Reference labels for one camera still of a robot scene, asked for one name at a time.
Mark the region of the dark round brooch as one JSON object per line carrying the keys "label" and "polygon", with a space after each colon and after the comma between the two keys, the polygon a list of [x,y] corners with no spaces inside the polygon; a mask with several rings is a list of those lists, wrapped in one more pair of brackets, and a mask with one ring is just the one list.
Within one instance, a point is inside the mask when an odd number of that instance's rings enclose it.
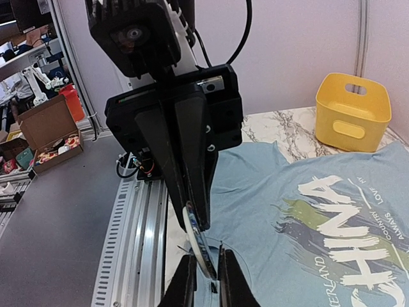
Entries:
{"label": "dark round brooch", "polygon": [[186,202],[182,209],[183,222],[189,242],[199,267],[208,279],[217,280],[217,272],[210,254],[206,237],[201,232],[191,201]]}

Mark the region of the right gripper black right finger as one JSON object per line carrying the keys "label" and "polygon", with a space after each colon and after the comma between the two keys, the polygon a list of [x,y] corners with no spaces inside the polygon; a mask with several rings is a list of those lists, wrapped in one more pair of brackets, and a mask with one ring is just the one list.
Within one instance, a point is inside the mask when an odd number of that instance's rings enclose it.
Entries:
{"label": "right gripper black right finger", "polygon": [[234,252],[219,247],[218,273],[219,306],[260,307],[253,296]]}

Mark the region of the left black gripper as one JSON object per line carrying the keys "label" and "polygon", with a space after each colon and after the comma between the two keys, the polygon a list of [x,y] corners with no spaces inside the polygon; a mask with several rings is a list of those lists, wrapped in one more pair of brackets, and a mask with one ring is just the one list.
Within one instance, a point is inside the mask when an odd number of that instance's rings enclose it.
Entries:
{"label": "left black gripper", "polygon": [[217,161],[217,152],[209,152],[208,146],[226,150],[242,143],[242,98],[233,67],[200,68],[166,84],[111,97],[104,114],[109,130],[138,165],[152,166],[155,160],[181,229],[182,209],[190,201],[199,229],[208,230]]}

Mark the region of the light blue printed t-shirt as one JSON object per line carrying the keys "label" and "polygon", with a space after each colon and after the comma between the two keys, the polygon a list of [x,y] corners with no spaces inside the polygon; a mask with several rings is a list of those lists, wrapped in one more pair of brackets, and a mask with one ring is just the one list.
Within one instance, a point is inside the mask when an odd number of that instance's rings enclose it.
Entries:
{"label": "light blue printed t-shirt", "polygon": [[206,238],[233,250],[262,306],[407,306],[408,151],[223,151]]}

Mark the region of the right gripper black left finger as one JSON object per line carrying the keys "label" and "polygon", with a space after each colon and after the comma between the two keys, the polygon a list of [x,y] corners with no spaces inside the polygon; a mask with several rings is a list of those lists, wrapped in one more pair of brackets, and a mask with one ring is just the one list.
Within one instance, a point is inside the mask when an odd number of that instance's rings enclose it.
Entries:
{"label": "right gripper black left finger", "polygon": [[161,307],[191,307],[194,305],[197,260],[193,255],[182,256],[176,272],[161,300]]}

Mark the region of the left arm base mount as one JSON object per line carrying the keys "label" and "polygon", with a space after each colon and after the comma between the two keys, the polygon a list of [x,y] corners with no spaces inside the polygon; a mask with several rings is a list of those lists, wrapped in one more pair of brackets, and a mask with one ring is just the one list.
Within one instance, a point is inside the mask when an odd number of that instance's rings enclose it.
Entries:
{"label": "left arm base mount", "polygon": [[150,152],[138,152],[136,155],[127,152],[116,160],[116,174],[121,179],[135,178],[151,182],[162,179],[162,173]]}

